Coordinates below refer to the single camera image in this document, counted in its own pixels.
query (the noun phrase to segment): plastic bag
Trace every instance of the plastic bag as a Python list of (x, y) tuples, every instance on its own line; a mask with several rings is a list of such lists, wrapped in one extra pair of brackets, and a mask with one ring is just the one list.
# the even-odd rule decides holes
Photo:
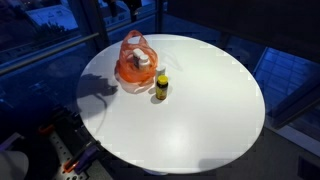
[[(128, 40), (135, 36), (140, 36), (139, 43), (129, 43)], [(141, 49), (144, 54), (149, 56), (150, 68), (148, 71), (140, 71), (134, 65), (133, 50), (135, 48)], [(146, 85), (149, 82), (152, 83), (153, 77), (156, 73), (157, 64), (157, 53), (150, 48), (143, 35), (137, 30), (130, 31), (121, 44), (119, 60), (116, 64), (116, 71), (119, 73), (120, 77), (129, 83), (138, 83), (139, 85)]]

